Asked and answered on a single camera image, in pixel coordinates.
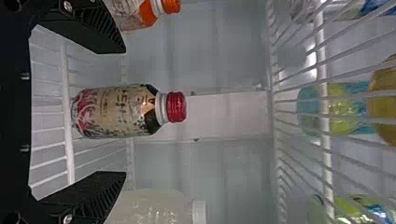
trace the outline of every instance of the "white liquid bottle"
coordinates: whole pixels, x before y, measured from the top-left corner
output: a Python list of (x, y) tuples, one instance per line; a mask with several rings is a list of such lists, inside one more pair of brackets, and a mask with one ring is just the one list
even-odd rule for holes
[(106, 224), (206, 224), (205, 202), (182, 193), (138, 189), (120, 194)]

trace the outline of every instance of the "bottle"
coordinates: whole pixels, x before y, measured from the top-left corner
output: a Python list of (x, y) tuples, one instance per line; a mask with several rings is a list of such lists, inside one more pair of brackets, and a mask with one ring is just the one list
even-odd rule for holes
[[(385, 62), (394, 62), (396, 54), (391, 55)], [(395, 91), (396, 90), (396, 68), (390, 67), (380, 69), (373, 73), (368, 91)], [(396, 96), (380, 96), (368, 98), (367, 114), (373, 118), (395, 119), (396, 118)], [(396, 146), (396, 125), (375, 123), (378, 134), (391, 146)]]
[[(370, 12), (382, 7), (390, 0), (357, 0), (355, 1), (348, 10), (343, 13), (337, 21), (352, 21), (357, 20)], [(289, 0), (290, 15), (292, 19), (295, 19), (302, 10), (304, 15), (300, 17), (296, 22), (303, 23), (308, 17), (312, 16), (315, 7), (314, 1), (311, 0)], [(350, 1), (347, 0), (334, 0), (328, 6), (323, 9), (324, 20), (333, 18), (341, 8), (346, 6)], [(384, 16), (396, 15), (396, 7), (391, 8), (383, 14)]]
[[(355, 94), (367, 91), (369, 83), (366, 81), (356, 83), (329, 83), (329, 96), (340, 96), (340, 99), (329, 101), (330, 115), (346, 115), (346, 116), (365, 116), (366, 104), (363, 100), (345, 100), (343, 95)], [(298, 93), (297, 112), (318, 114), (319, 101), (310, 100), (319, 97), (318, 87), (302, 88)], [(309, 135), (318, 137), (319, 135), (309, 129), (319, 130), (319, 118), (313, 116), (299, 115), (299, 123), (303, 126), (303, 131)], [(374, 127), (370, 123), (346, 120), (346, 119), (330, 119), (330, 132), (341, 135), (348, 134), (370, 134), (374, 133)]]
[[(386, 204), (383, 203), (383, 200), (381, 200), (380, 198), (366, 194), (349, 194), (347, 195), (347, 197), (348, 200), (343, 197), (334, 197), (334, 204), (339, 210), (343, 211), (343, 213), (339, 212), (338, 210), (335, 211), (335, 223), (351, 223), (348, 218), (355, 223), (376, 223), (369, 216), (367, 216), (367, 214), (364, 214), (357, 207), (357, 205), (352, 203), (351, 201), (355, 201), (356, 203), (360, 204), (368, 211), (370, 211), (372, 215), (378, 216), (378, 219), (382, 220), (383, 223), (395, 223), (394, 209), (387, 207)], [(314, 195), (310, 200), (308, 200), (307, 207), (308, 224), (328, 223), (325, 213), (326, 211), (324, 208), (324, 202), (321, 196)]]
[(74, 127), (91, 139), (152, 135), (186, 118), (182, 92), (161, 93), (144, 84), (86, 89), (71, 107)]
[(206, 224), (205, 202), (182, 193), (138, 189), (120, 194), (106, 224)]
[(108, 10), (122, 32), (154, 25), (163, 14), (178, 13), (180, 0), (105, 0)]

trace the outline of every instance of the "red bottle cap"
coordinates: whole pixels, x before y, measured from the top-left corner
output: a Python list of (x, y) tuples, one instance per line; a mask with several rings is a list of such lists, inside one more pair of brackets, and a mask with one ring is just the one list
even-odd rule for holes
[(178, 13), (181, 9), (180, 0), (162, 0), (166, 14)]
[(183, 92), (169, 92), (166, 99), (166, 111), (168, 119), (172, 123), (179, 123), (186, 119), (186, 97)]

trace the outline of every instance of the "bottle cap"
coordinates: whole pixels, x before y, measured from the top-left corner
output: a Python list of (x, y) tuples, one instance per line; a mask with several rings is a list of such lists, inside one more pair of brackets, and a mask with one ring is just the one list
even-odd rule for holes
[(192, 224), (206, 224), (206, 202), (192, 200)]
[(166, 112), (172, 123), (179, 123), (186, 119), (186, 97), (181, 91), (169, 92), (166, 99)]
[(180, 0), (162, 0), (166, 14), (178, 13), (181, 9)]

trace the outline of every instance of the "yellow bottle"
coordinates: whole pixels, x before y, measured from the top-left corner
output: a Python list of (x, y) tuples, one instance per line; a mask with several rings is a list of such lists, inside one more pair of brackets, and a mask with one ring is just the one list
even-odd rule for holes
[[(387, 58), (386, 62), (396, 60), (396, 54)], [(396, 90), (396, 67), (375, 71), (368, 91)], [(396, 118), (396, 96), (369, 98), (367, 115), (373, 118)], [(391, 146), (396, 146), (396, 125), (376, 123), (379, 135)]]

